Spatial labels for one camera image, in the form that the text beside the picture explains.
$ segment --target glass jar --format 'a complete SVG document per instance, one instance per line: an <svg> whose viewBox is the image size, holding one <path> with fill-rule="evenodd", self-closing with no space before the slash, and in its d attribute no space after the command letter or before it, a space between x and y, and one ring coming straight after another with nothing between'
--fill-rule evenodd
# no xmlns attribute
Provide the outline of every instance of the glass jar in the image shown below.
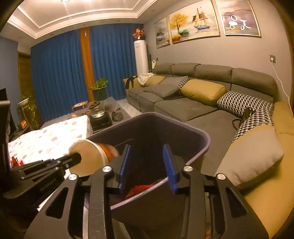
<svg viewBox="0 0 294 239"><path fill-rule="evenodd" d="M90 114L93 118L99 118L105 114L105 107L100 101L95 101L89 106Z"/></svg>

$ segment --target black and white pillow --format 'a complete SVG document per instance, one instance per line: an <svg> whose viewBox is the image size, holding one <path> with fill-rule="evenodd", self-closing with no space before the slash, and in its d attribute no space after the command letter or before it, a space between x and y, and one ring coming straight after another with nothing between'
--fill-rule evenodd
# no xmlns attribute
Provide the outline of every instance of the black and white pillow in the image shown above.
<svg viewBox="0 0 294 239"><path fill-rule="evenodd" d="M183 77L166 77L160 84L175 85L179 90L189 81L188 76Z"/></svg>
<svg viewBox="0 0 294 239"><path fill-rule="evenodd" d="M244 123L238 129L233 142L239 139L249 130L259 125L273 125L271 114L266 108L257 110L253 115L251 115L247 120L244 121Z"/></svg>
<svg viewBox="0 0 294 239"><path fill-rule="evenodd" d="M233 115L241 118L246 108L250 107L254 110L265 108L270 116L273 114L274 104L257 97L242 94L235 91L228 91L218 101L217 106Z"/></svg>

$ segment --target purple trash can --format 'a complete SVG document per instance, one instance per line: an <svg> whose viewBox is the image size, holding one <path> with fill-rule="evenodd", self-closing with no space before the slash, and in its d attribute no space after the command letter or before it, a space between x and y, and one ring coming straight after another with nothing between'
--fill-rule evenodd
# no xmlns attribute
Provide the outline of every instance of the purple trash can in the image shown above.
<svg viewBox="0 0 294 239"><path fill-rule="evenodd" d="M200 170L210 144L209 135L197 128L159 113L144 113L100 131L89 140L109 144L122 154L131 145L131 164L126 187L121 195L110 195L112 218L143 231L174 228L181 220L185 196L174 195L169 188L162 147L169 144L173 155ZM142 193L125 200L136 185L154 184Z"/></svg>

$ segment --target paper cup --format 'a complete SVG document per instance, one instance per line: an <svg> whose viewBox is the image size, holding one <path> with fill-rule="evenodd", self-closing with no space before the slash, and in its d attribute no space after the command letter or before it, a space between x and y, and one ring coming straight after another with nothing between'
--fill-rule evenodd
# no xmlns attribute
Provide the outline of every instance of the paper cup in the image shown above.
<svg viewBox="0 0 294 239"><path fill-rule="evenodd" d="M82 157L79 164L69 169L71 173L77 174L79 177L95 173L119 155L115 147L105 144L95 144L87 139L75 142L69 148L69 153L79 153Z"/></svg>

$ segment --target blue curtain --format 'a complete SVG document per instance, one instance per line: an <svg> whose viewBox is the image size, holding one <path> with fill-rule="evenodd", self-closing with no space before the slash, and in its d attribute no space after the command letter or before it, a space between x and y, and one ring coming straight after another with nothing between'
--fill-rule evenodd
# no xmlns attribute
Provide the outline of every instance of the blue curtain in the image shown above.
<svg viewBox="0 0 294 239"><path fill-rule="evenodd" d="M31 71L37 107L44 122L72 112L88 100L79 30L31 48Z"/></svg>
<svg viewBox="0 0 294 239"><path fill-rule="evenodd" d="M108 80L107 92L116 100L126 92L122 79L136 75L133 33L143 24L108 24L90 27L95 80Z"/></svg>

